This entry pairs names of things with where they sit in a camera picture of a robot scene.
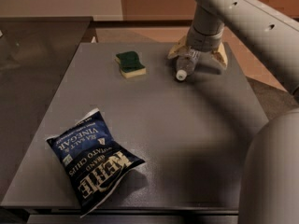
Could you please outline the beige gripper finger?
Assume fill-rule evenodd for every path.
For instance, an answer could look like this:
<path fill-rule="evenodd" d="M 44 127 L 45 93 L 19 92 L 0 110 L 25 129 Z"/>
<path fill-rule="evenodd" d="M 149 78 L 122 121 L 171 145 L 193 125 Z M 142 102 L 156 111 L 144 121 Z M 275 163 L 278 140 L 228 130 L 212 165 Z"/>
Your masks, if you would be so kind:
<path fill-rule="evenodd" d="M 223 69 L 226 69 L 228 66 L 228 58 L 226 55 L 225 47 L 222 43 L 214 49 L 212 52 L 212 58 L 216 60 Z"/>
<path fill-rule="evenodd" d="M 168 52 L 167 58 L 174 59 L 177 56 L 183 56 L 188 53 L 187 36 L 184 35 Z"/>

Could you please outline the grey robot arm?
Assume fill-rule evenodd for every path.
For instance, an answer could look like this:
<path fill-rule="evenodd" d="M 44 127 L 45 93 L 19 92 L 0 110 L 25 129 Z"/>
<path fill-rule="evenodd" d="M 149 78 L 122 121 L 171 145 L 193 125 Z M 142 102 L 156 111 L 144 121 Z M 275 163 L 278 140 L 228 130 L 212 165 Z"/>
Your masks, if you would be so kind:
<path fill-rule="evenodd" d="M 221 67 L 221 43 L 229 29 L 261 66 L 243 70 L 250 78 L 292 96 L 299 92 L 299 23 L 259 0 L 194 0 L 187 35 L 170 49 L 176 78 L 193 73 L 203 53 Z M 299 224 L 299 109 L 268 121 L 252 139 L 244 164 L 238 224 Z"/>

